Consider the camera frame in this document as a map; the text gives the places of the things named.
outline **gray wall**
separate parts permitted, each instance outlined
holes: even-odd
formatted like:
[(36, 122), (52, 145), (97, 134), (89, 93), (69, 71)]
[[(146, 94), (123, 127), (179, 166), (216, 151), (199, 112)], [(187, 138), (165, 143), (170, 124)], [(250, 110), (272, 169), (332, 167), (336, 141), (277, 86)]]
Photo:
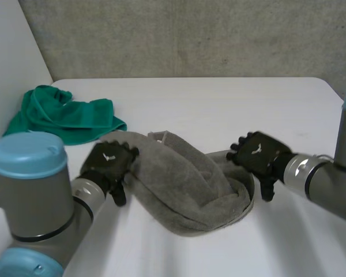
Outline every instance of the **gray wall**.
[(19, 0), (54, 80), (313, 76), (346, 93), (346, 0)]

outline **gray towel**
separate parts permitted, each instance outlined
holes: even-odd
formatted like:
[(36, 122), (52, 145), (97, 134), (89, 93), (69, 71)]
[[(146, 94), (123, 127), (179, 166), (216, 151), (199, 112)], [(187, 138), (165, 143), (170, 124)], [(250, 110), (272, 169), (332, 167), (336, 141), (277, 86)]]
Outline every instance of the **gray towel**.
[(101, 140), (138, 147), (125, 187), (175, 234), (193, 236), (227, 226), (253, 207), (253, 178), (226, 161), (228, 151), (205, 155), (170, 132), (112, 132)]

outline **crumpled green cloth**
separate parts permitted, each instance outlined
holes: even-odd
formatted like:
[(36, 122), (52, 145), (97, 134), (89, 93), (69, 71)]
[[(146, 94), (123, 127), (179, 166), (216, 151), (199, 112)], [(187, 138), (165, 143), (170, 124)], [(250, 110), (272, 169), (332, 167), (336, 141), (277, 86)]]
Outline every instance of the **crumpled green cloth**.
[(40, 85), (24, 95), (21, 110), (10, 121), (4, 136), (42, 131), (56, 134), (66, 145), (76, 145), (97, 140), (116, 129), (127, 130), (127, 125), (114, 116), (111, 100), (76, 102), (69, 91)]

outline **black ring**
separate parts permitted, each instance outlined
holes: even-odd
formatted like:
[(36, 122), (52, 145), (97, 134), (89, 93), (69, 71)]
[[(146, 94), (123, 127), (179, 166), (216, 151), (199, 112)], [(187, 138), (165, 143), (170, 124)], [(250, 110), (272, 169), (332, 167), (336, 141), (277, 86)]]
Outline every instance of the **black ring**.
[(79, 203), (79, 205), (81, 205), (82, 207), (84, 207), (86, 209), (86, 211), (88, 212), (90, 218), (91, 218), (91, 221), (93, 221), (93, 212), (92, 210), (90, 209), (89, 205), (86, 204), (85, 201), (83, 201), (82, 199), (76, 197), (76, 196), (73, 196), (73, 200), (77, 203)]
[(318, 169), (320, 169), (322, 166), (326, 165), (328, 162), (325, 162), (325, 163), (320, 163), (320, 164), (317, 164), (313, 169), (312, 171), (309, 173), (309, 175), (307, 176), (306, 178), (306, 182), (305, 182), (305, 194), (306, 194), (306, 197), (310, 199), (310, 195), (309, 195), (309, 189), (310, 189), (310, 182), (311, 182), (311, 179), (313, 178), (314, 174), (317, 172)]
[(334, 162), (333, 165), (335, 166), (336, 169), (341, 170), (341, 171), (346, 173), (346, 167), (345, 166), (342, 166), (336, 162)]
[(56, 229), (55, 231), (52, 231), (50, 233), (45, 234), (45, 235), (37, 235), (35, 237), (20, 237), (20, 236), (15, 235), (15, 234), (12, 233), (12, 237), (16, 241), (20, 241), (20, 242), (39, 242), (39, 241), (44, 241), (46, 239), (52, 238), (52, 237), (60, 234), (65, 229), (67, 229), (71, 225), (71, 223), (73, 222), (73, 219), (74, 219), (74, 213), (72, 214), (70, 219), (63, 226), (61, 226), (60, 228)]

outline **white logo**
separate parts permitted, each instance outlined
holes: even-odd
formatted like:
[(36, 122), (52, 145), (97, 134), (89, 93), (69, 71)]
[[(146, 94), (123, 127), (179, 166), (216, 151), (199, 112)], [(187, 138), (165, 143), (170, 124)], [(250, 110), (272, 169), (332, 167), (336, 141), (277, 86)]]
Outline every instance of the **white logo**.
[(306, 159), (306, 160), (303, 160), (302, 162), (300, 162), (298, 168), (296, 168), (296, 170), (295, 170), (295, 176), (297, 176), (300, 171), (305, 169), (308, 161), (309, 161), (309, 159)]
[(260, 153), (261, 152), (261, 143), (259, 143), (259, 148), (253, 152), (251, 152), (251, 154), (256, 154), (256, 153)]
[(109, 156), (105, 155), (105, 153), (103, 153), (103, 156), (104, 156), (106, 161), (115, 160), (115, 156), (109, 157)]

